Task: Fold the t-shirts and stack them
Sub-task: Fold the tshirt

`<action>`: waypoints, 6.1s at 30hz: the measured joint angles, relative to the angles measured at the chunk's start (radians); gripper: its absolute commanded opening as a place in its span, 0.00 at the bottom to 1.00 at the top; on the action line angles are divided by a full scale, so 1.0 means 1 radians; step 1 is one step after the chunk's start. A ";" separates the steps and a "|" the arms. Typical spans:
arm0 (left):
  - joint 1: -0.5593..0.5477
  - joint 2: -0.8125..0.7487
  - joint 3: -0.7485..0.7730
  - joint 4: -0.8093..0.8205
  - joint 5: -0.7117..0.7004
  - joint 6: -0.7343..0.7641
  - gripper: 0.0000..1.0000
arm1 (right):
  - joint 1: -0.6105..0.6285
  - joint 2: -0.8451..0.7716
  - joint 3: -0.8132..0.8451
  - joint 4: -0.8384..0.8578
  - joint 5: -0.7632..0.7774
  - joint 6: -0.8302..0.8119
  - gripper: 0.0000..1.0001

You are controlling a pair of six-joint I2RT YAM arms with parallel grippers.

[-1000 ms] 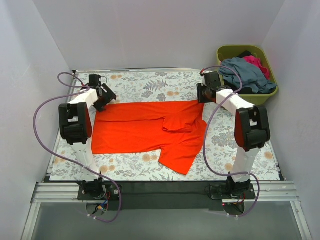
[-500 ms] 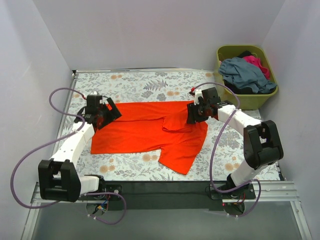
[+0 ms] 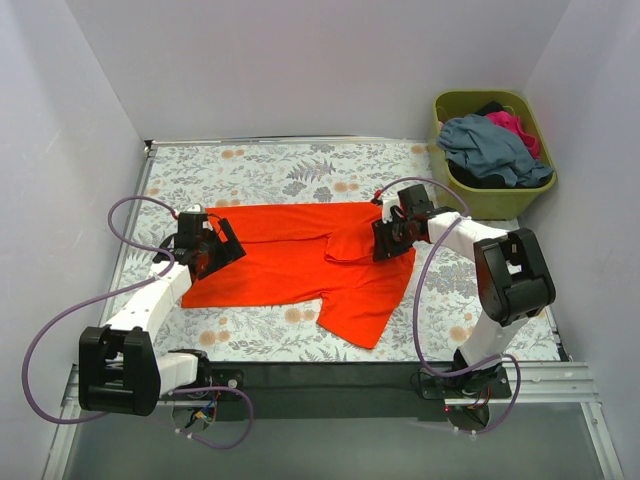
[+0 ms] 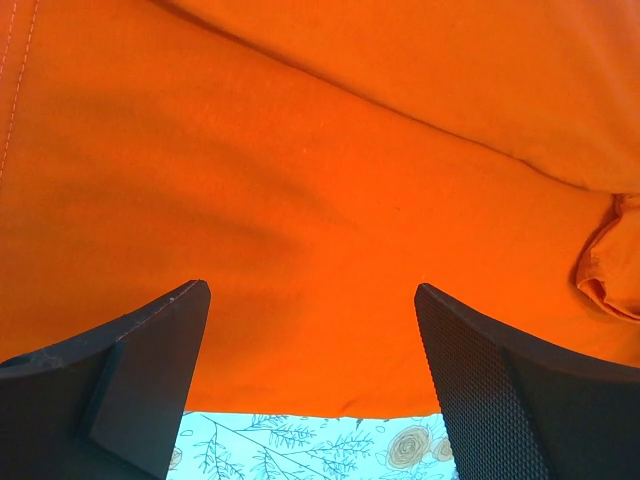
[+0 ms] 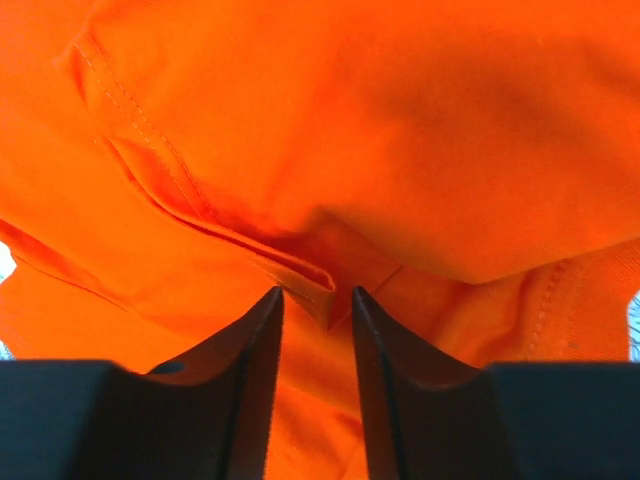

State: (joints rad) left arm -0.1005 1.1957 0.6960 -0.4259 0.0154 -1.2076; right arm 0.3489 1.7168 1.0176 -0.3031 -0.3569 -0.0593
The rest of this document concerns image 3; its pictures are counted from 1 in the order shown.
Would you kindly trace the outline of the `orange t-shirt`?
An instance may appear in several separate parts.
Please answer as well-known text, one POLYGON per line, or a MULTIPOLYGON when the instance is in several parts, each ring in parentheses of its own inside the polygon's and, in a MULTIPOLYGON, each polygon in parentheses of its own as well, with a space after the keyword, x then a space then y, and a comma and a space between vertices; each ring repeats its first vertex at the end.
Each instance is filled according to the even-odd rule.
POLYGON ((414 250, 376 262, 369 202, 230 206, 229 220, 246 254, 197 280, 184 308, 256 307, 319 299, 319 326, 372 349, 405 296, 414 250))

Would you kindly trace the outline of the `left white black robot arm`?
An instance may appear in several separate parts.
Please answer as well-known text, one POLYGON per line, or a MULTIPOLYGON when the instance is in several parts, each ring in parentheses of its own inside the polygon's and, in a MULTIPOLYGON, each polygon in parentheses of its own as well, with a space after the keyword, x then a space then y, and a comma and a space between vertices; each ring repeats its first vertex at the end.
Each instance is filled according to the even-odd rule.
POLYGON ((228 219, 203 210, 177 216, 177 231, 155 249, 146 283, 104 326, 79 339, 79 403, 88 411, 148 416, 180 389, 193 400, 213 386, 205 352, 164 355, 153 344, 179 300, 199 280, 246 254, 228 219))

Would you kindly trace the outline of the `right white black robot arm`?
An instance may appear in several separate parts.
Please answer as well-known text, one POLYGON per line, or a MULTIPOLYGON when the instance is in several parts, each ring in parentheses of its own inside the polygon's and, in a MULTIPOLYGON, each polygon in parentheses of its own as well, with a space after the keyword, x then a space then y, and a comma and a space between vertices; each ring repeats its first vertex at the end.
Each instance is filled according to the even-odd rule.
POLYGON ((375 261, 387 261, 417 242, 433 251, 449 249, 475 265, 482 307, 471 335, 454 353, 451 366, 424 364, 418 376, 440 395, 456 392, 475 397, 500 380, 506 349, 519 330, 556 299, 556 289, 533 231, 507 231, 472 220, 467 212, 437 207, 426 180, 390 196, 378 190, 372 202, 382 216, 372 224, 375 261))

